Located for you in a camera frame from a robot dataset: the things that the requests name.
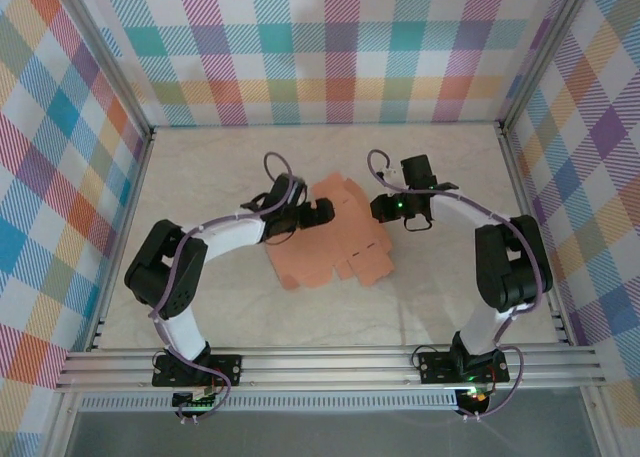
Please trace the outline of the orange paper box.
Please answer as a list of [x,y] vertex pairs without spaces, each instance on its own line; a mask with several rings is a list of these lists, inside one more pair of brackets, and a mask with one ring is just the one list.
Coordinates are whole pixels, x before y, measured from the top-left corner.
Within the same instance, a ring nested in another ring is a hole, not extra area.
[[333,173],[312,186],[312,196],[331,201],[332,221],[266,247],[284,289],[319,288],[335,276],[355,277],[368,287],[395,270],[389,234],[371,216],[368,197],[354,180]]

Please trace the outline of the orange circuit board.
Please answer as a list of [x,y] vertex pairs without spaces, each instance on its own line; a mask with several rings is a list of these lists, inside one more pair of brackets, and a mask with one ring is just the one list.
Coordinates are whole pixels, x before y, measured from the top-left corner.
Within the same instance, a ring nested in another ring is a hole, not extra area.
[[461,415],[483,414],[488,411],[492,392],[484,388],[456,390],[457,412]]

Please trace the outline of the green-lit circuit board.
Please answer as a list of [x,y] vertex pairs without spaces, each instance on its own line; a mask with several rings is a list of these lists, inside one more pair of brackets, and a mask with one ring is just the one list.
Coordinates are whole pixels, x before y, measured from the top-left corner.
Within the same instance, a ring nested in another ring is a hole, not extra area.
[[218,392],[212,387],[205,387],[193,392],[175,392],[172,394],[171,402],[173,407],[208,410],[216,403],[217,396]]

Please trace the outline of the aluminium side rail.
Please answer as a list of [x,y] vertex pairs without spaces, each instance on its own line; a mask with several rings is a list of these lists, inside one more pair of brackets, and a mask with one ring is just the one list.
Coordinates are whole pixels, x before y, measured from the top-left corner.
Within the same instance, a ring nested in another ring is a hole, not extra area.
[[148,170],[151,154],[155,143],[155,128],[151,129],[142,146],[141,162],[135,174],[135,180],[131,187],[122,220],[122,225],[117,234],[113,255],[110,257],[107,267],[106,280],[98,294],[95,306],[91,313],[91,319],[87,327],[87,335],[81,347],[82,352],[91,352],[97,348],[96,340],[100,332],[99,328],[106,322],[109,306],[113,297],[114,289],[118,281],[118,275],[122,266],[124,251],[131,232],[136,208],[140,193],[144,185],[145,176]]
[[[523,175],[518,167],[515,152],[509,140],[508,133],[501,127],[499,122],[494,125],[494,130],[507,167],[518,207],[522,213],[530,214],[537,219],[532,201],[526,193]],[[574,344],[572,330],[566,322],[564,304],[559,297],[556,287],[553,287],[549,292],[547,292],[544,299],[546,301],[546,307],[549,310],[551,321],[555,328],[558,342],[562,345],[572,346]]]

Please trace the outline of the aluminium frame crossbeam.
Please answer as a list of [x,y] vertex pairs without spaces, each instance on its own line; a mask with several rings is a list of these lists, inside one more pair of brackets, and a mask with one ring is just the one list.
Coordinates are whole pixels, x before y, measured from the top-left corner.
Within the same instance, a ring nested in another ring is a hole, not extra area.
[[[597,386],[606,382],[590,347],[555,344],[524,346],[504,355],[507,383],[422,384],[418,354],[437,352],[410,347],[322,347],[219,349],[214,355],[240,355],[242,371],[237,389],[246,390],[388,390],[401,388],[472,388],[496,385],[506,389]],[[59,391],[115,391],[203,387],[153,387],[155,349],[104,350],[70,354],[56,385]]]

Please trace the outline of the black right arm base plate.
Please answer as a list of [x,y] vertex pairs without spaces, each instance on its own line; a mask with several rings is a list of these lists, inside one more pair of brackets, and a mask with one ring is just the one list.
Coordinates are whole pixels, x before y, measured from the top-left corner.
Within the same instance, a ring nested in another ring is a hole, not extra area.
[[422,384],[485,384],[510,381],[505,355],[499,350],[480,356],[463,356],[451,351],[419,353],[418,371]]

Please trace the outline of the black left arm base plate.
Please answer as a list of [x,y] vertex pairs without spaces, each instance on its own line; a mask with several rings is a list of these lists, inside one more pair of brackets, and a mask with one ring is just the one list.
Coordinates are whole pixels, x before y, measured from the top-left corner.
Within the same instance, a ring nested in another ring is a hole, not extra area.
[[240,355],[205,354],[198,357],[194,364],[186,364],[175,355],[163,352],[156,355],[152,361],[154,373],[151,385],[153,387],[216,387],[224,384],[224,379],[196,368],[204,367],[220,374],[224,374],[232,386],[238,386],[242,371],[242,357]]

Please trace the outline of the aluminium frame post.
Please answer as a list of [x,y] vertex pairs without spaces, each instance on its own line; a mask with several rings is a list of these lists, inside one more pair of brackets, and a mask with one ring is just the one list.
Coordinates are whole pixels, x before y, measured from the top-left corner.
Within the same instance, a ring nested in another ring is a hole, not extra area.
[[514,128],[535,87],[541,80],[560,44],[566,36],[585,0],[552,0],[545,16],[536,30],[532,47],[525,56],[523,66],[516,74],[503,103],[497,127],[507,137]]
[[96,55],[98,64],[105,72],[106,77],[112,84],[115,92],[118,94],[124,108],[129,112],[137,127],[147,138],[151,138],[153,136],[154,127],[150,124],[148,118],[144,114],[144,111],[135,96],[133,88],[130,86],[125,73],[118,64],[113,52],[110,50],[100,28],[95,23],[84,0],[73,0],[73,6],[79,14],[80,26],[88,33],[87,42],[89,43],[91,50]]

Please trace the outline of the aluminium frame leg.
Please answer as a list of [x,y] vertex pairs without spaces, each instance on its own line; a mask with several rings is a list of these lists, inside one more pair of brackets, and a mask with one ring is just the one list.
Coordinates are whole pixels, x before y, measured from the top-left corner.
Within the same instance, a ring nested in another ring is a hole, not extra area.
[[74,423],[82,401],[81,392],[56,393],[49,413],[49,429],[41,449],[41,457],[65,457]]
[[582,386],[580,391],[601,457],[620,457],[601,389],[596,386]]

